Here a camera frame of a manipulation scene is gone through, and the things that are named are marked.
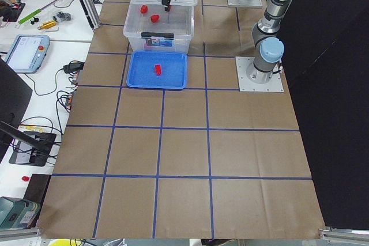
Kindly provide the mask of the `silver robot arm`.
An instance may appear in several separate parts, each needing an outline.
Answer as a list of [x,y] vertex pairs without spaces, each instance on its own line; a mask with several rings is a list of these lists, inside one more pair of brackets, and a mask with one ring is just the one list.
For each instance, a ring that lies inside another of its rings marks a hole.
[[269,82],[276,73],[273,69],[284,53],[284,45],[276,34],[290,3],[291,0],[269,0],[263,17],[253,27],[255,58],[246,69],[246,76],[256,84]]

